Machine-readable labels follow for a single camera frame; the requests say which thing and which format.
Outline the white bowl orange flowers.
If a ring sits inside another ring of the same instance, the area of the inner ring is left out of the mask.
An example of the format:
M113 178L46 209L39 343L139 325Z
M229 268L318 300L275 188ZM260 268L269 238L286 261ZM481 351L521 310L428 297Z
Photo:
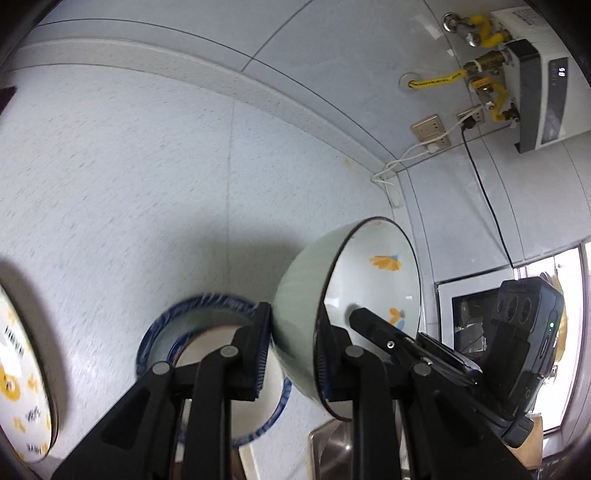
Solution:
M349 401L329 402L315 373L315 331L325 313L349 328L349 314L367 308L416 337L422 316L417 257L393 220L370 217L339 227L305 247L290 264L273 298L273 343L294 386L335 419L349 421Z

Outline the blue rimmed white plate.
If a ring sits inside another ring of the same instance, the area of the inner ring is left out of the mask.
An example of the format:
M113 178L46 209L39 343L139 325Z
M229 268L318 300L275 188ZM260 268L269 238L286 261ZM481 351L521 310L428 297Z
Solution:
M169 307L152 322L139 344L135 376L141 377L161 361L174 367L199 362L228 345L255 313L256 303L229 293L201 293ZM283 414L291 388L293 384L270 349L259 398L232 403L231 446L242 447L269 431Z

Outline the large yellow bear plate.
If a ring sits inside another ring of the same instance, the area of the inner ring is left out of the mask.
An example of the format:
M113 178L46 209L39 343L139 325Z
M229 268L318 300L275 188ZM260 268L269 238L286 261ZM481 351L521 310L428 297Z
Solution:
M6 291L0 299L1 431L25 463L43 460L56 421L48 384L25 323Z

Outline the white gas water heater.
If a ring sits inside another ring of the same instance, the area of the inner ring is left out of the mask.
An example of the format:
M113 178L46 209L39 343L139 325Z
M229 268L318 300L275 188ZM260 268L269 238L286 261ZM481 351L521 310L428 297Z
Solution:
M551 25L529 6L492 13L509 32L507 89L519 113L523 154L590 130L590 87Z

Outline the yellow gas pipes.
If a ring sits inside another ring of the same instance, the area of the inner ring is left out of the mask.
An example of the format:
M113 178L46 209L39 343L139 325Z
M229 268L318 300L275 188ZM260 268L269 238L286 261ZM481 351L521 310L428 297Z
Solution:
M508 102L507 87L497 81L502 67L510 62L510 53L502 49L513 40L509 31L494 27L492 20L481 14L461 17L449 12L443 17L442 24L446 32L462 36L470 46L484 48L486 53L467 61L447 76L410 79L404 85L410 90L424 90L464 80L479 95L493 121L518 121L520 114L515 104Z

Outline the wall niche opening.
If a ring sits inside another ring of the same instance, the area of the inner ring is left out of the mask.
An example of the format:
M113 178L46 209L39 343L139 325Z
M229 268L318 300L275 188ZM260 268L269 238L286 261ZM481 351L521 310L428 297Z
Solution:
M484 351L488 308L501 284L513 278L513 270L503 268L440 283L437 286L440 341L465 354Z

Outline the beige wall socket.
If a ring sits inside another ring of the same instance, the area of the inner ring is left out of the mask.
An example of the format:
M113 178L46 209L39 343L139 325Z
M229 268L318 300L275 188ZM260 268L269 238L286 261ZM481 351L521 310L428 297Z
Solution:
M440 149L447 149L451 141L438 114L433 114L411 125L411 130L422 147L436 145Z

